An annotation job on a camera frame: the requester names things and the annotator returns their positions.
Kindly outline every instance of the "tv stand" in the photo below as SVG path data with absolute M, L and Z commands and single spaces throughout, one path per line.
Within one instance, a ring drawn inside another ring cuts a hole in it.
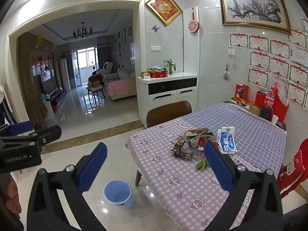
M 60 106 L 60 103 L 64 99 L 65 95 L 66 92 L 63 89 L 57 89 L 50 95 L 50 102 L 54 113 L 57 111 L 57 107 L 55 108 L 55 106 Z

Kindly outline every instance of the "blue plastic bucket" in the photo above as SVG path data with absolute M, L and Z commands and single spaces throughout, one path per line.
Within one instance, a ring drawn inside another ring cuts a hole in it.
M 103 194 L 107 201 L 116 204 L 120 209 L 129 209 L 135 202 L 131 195 L 131 186 L 122 180 L 108 182 Z

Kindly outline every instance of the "wall picture frame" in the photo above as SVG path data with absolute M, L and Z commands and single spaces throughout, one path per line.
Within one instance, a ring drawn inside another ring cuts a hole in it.
M 126 42 L 126 29 L 122 30 L 122 43 Z
M 146 5 L 166 26 L 183 13 L 174 0 L 149 0 Z
M 284 0 L 220 0 L 222 25 L 268 28 L 291 34 Z

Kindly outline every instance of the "television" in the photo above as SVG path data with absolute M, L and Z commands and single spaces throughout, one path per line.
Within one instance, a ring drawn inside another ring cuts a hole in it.
M 41 80 L 45 94 L 51 95 L 58 87 L 54 77 L 54 70 L 41 73 Z

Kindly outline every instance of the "dining table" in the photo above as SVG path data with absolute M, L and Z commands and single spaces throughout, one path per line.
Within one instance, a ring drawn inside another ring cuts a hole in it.
M 235 164 L 250 171 L 270 168 L 277 178 L 285 149 L 286 131 L 245 109 L 220 103 L 201 111 L 134 133 L 125 148 L 139 166 L 166 213 L 184 230 L 205 230 L 228 198 L 213 170 L 197 170 L 197 160 L 187 161 L 169 151 L 185 130 L 208 127 L 214 135 L 221 127 L 235 127 Z M 249 190 L 231 228 L 241 224 L 249 207 Z

